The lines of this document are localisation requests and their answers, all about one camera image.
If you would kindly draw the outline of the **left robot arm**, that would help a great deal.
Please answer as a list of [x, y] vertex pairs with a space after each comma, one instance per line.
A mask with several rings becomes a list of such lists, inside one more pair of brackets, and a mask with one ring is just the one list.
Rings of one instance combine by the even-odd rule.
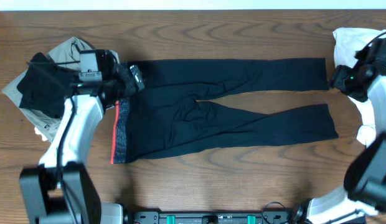
[[95, 130], [107, 108], [145, 88], [137, 65], [116, 65], [106, 77], [83, 73], [65, 93], [57, 133], [35, 167], [19, 176], [29, 223], [123, 223], [123, 206], [103, 203], [87, 172]]

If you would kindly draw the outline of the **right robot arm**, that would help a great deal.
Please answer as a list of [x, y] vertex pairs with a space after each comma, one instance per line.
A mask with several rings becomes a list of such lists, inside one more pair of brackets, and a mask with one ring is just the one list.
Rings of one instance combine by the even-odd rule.
[[375, 141], [349, 166], [344, 185], [311, 199], [298, 223], [345, 223], [386, 212], [386, 65], [367, 89], [376, 127]]

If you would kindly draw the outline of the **black leggings red waistband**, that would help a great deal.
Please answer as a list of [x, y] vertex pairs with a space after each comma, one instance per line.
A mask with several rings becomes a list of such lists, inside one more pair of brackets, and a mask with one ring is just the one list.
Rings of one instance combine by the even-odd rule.
[[217, 147], [285, 146], [338, 137], [325, 104], [262, 114], [215, 103], [253, 91], [327, 90], [322, 58], [147, 60], [137, 66], [145, 88], [116, 106], [114, 164]]

